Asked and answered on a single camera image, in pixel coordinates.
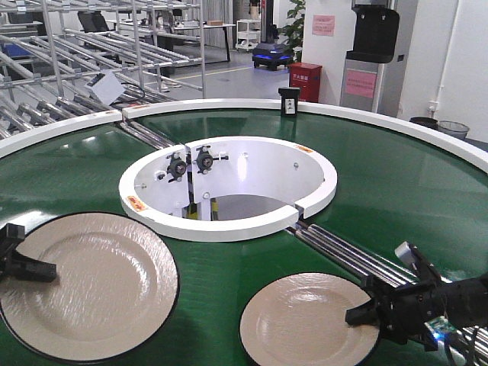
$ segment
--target ceramic plate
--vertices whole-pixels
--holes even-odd
[[[2,312],[27,347],[68,361],[95,361],[148,339],[170,314],[178,272],[146,226],[109,213],[81,213],[30,233],[21,254],[57,265],[50,284],[2,282]]]
[[[350,327],[345,311],[369,300],[356,284],[302,273],[260,290],[242,313],[244,348],[261,366],[353,366],[377,342],[374,326]]]

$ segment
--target gray floor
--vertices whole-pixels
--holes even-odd
[[[176,46],[175,52],[198,55],[199,48]],[[226,51],[207,47],[205,51],[205,87],[207,98],[267,98],[280,99],[278,88],[288,86],[288,70],[279,66],[269,71],[264,66],[255,69],[252,54],[246,51],[230,51],[230,62],[216,62],[226,59]],[[175,69],[172,78],[201,85],[201,67],[185,66]],[[170,88],[168,96],[178,99],[202,98],[201,91],[190,88]]]

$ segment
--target green plant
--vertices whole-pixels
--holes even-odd
[[[283,33],[287,36],[285,41],[286,51],[294,54],[295,61],[302,60],[303,25],[305,24],[305,0],[290,0],[295,7],[287,13],[288,25],[283,27]]]

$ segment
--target red fire extinguisher box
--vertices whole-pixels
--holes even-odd
[[[312,63],[292,63],[288,68],[290,70],[290,86],[300,88],[298,100],[318,103],[322,66]]]

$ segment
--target yellow floor line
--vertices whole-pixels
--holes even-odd
[[[224,74],[226,72],[234,72],[234,71],[241,71],[241,70],[247,70],[247,69],[253,69],[252,67],[242,67],[240,69],[231,69],[231,70],[223,70],[223,71],[216,71],[216,72],[207,72],[205,73],[206,76],[209,75],[216,75],[216,74]],[[200,75],[193,75],[193,76],[183,76],[181,78],[173,78],[174,80],[183,80],[183,79],[192,79],[192,78],[201,78]]]

